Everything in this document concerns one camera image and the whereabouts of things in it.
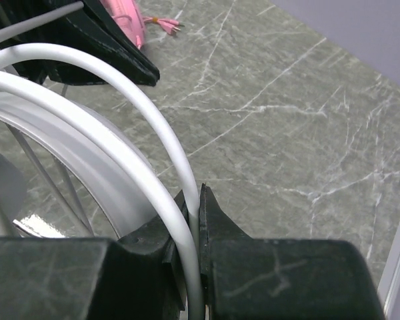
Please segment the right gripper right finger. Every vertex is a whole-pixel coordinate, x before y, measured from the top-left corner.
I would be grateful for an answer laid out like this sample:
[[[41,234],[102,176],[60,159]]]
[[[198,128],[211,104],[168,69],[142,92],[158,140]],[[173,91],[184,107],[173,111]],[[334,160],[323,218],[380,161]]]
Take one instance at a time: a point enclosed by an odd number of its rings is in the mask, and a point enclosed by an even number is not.
[[[212,189],[200,194],[200,270],[209,319],[252,319],[253,239],[222,210]]]

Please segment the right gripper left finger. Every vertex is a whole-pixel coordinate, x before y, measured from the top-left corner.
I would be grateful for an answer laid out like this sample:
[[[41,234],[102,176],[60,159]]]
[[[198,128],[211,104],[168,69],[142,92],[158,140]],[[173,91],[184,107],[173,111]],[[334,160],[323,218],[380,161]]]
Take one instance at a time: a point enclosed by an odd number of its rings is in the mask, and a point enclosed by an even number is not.
[[[129,252],[123,306],[130,319],[179,319],[187,290],[176,244],[160,216],[122,237]]]

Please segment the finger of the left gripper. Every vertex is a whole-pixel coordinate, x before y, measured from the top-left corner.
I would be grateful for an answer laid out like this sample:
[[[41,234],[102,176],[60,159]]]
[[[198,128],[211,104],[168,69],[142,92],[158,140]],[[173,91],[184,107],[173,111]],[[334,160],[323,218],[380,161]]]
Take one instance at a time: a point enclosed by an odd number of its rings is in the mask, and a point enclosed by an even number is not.
[[[67,46],[103,60],[137,85],[156,86],[158,68],[125,36],[102,1],[84,1],[65,24]]]
[[[24,21],[29,12],[20,7],[0,6],[0,29]],[[63,20],[48,23],[31,31],[26,31],[0,43],[0,49],[28,43],[53,43],[59,40],[58,24]],[[46,78],[65,85],[103,85],[98,76],[68,63],[52,60],[30,60],[13,65],[18,75],[42,85]]]

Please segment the pink headphones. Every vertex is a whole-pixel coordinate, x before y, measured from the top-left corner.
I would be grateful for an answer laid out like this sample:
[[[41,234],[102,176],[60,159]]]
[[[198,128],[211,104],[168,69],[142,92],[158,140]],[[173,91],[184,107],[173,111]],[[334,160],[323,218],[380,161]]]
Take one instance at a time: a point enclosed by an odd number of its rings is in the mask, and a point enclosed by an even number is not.
[[[145,42],[145,24],[136,2],[132,0],[102,0],[101,3],[126,37],[136,48],[141,49]]]

